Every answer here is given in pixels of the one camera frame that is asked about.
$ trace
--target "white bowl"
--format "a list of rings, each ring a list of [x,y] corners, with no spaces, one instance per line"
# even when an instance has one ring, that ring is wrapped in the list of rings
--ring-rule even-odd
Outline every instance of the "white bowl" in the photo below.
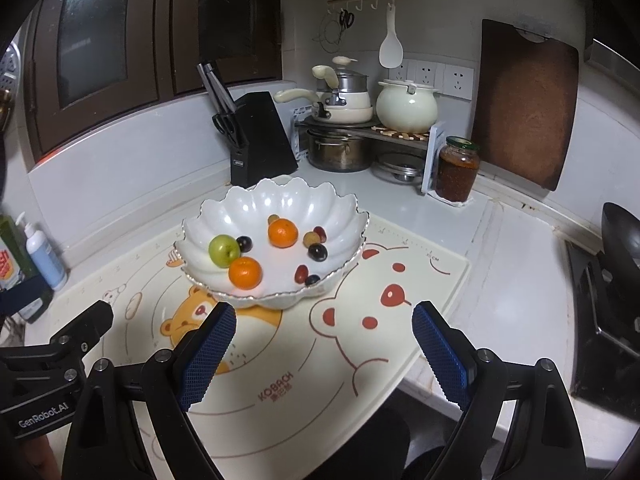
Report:
[[[290,248],[279,249],[268,239],[267,218],[276,214],[291,220],[298,228],[298,241]],[[187,278],[209,290],[219,301],[235,308],[260,304],[284,310],[308,296],[322,296],[338,284],[358,262],[366,241],[369,213],[358,211],[355,195],[338,196],[334,186],[325,182],[309,187],[303,179],[292,178],[284,185],[261,180],[253,189],[232,187],[221,200],[205,200],[197,218],[182,222],[184,240],[175,243]],[[324,246],[328,256],[316,262],[302,244],[306,232],[324,228]],[[209,257],[209,243],[217,235],[233,238],[245,235],[254,243],[243,256],[250,256],[262,267],[262,281],[251,290],[241,290],[231,283],[228,269],[216,266]],[[299,285],[294,274],[299,265],[310,274],[320,276],[311,285]]]

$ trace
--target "apple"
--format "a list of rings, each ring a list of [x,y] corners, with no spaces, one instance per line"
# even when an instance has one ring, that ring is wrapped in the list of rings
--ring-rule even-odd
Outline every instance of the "apple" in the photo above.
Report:
[[[228,269],[240,257],[240,245],[229,235],[218,235],[209,243],[209,257],[217,266]]]

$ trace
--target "black wok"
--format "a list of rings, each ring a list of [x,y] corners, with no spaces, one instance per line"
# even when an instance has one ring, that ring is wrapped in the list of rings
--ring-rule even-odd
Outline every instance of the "black wok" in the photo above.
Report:
[[[602,243],[616,288],[640,305],[640,220],[607,202],[602,208]]]

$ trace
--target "dish soap bottle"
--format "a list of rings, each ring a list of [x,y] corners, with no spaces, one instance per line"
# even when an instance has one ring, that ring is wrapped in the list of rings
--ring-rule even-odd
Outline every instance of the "dish soap bottle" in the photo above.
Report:
[[[66,283],[66,270],[45,234],[37,230],[33,224],[25,222],[24,213],[20,213],[15,224],[24,227],[24,234],[27,237],[27,252],[42,277],[53,290],[60,290]]]
[[[28,278],[36,276],[38,271],[33,265],[22,243],[22,234],[7,215],[0,215],[0,289],[9,289]],[[53,298],[53,291],[47,289],[33,303],[23,307],[18,314],[30,323],[36,321],[47,309]]]

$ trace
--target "countertop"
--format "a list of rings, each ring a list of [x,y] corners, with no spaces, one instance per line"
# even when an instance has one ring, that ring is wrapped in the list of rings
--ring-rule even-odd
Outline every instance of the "countertop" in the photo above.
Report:
[[[574,365],[574,302],[570,270],[561,230],[532,215],[529,206],[477,191],[463,208],[452,208],[421,196],[411,186],[376,178],[370,171],[352,174],[316,170],[307,162],[295,174],[312,186],[329,181],[339,194],[355,193],[360,208],[466,256],[469,279],[447,315],[447,322],[464,331],[476,348],[490,348],[501,359],[534,364],[552,359],[569,386]],[[162,218],[123,234],[106,250],[74,268],[69,284],[80,282],[132,247],[178,225],[199,211],[204,198],[220,199],[228,187],[212,190]],[[52,307],[26,334],[27,344],[50,337]],[[419,359],[401,383],[401,389],[452,418],[457,405],[446,400],[427,361]],[[631,441],[638,424],[572,399],[590,467],[612,467]],[[514,402],[506,402],[494,437],[504,441]]]

